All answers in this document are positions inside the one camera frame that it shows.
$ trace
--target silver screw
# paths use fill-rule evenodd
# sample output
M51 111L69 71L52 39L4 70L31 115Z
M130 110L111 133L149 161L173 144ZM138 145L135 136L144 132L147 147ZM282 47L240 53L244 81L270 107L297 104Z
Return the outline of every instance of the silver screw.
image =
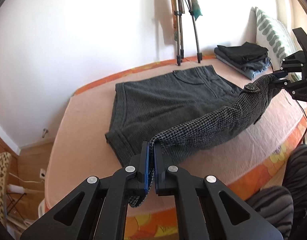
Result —
M125 170L126 170L126 172L134 172L135 167L134 166L127 166Z
M171 165L171 166L168 167L168 171L176 172L176 171L178 171L178 167L174 166L174 165Z
M217 178L215 176L209 175L206 177L206 180L210 183L215 183L217 181Z
M90 183L90 184L94 184L97 182L97 177L95 176L90 176L88 179L87 179L87 182Z

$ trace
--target leopard print fabric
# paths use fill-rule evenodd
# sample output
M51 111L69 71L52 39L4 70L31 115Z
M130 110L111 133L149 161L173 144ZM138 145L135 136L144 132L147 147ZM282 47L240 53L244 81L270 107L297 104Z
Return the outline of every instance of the leopard print fabric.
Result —
M5 226L5 196L7 187L7 172L11 160L10 153L0 153L0 221Z

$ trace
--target black folded garment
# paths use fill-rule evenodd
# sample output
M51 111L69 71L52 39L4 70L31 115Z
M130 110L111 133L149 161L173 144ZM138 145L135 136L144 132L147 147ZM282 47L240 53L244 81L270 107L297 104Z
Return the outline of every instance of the black folded garment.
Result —
M248 62L263 60L268 56L268 49L257 44L245 42L242 46L226 47L218 45L222 51L232 61L243 65Z

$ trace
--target pillow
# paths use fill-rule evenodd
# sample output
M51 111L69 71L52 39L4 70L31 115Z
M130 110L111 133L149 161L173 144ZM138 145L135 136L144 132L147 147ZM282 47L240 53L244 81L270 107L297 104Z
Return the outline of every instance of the pillow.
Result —
M279 70L282 59L297 52L295 43L281 21L269 17L258 7L255 7L255 15L257 18L256 42L268 49L273 70ZM288 78L293 82L301 80L301 72L289 73Z

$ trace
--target striped pants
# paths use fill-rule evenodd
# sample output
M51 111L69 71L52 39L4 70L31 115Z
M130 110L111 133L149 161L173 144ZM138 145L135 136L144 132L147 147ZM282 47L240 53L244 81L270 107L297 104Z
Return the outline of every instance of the striped pants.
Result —
M307 215L307 145L291 154L281 187L263 189L246 202L288 239Z

